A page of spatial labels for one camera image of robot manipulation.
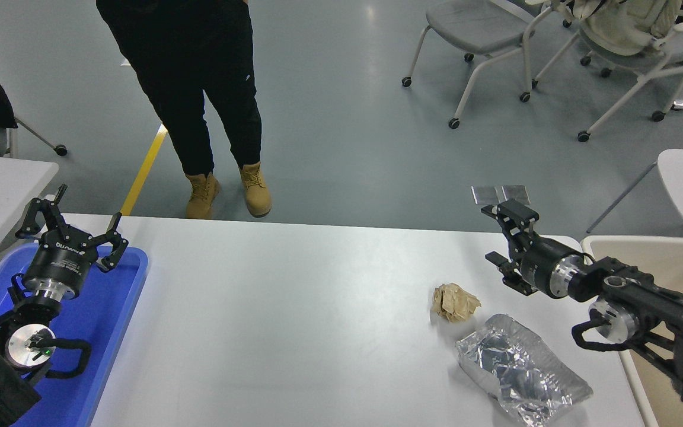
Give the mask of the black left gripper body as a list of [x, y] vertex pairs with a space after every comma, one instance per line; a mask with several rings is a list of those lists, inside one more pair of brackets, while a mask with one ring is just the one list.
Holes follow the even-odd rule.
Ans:
[[34, 287], [38, 281], [51, 279], [68, 287], [82, 287], [98, 251], [88, 245], [86, 232], [69, 232], [66, 240], [59, 232], [47, 232], [40, 241], [35, 257], [24, 274], [24, 286]]

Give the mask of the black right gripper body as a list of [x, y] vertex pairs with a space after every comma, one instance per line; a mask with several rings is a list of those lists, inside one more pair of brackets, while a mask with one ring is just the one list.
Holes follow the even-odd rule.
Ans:
[[567, 275], [572, 272], [573, 249], [550, 238], [521, 237], [524, 250], [519, 262], [521, 281], [518, 292], [531, 295], [540, 291], [549, 297], [567, 297]]

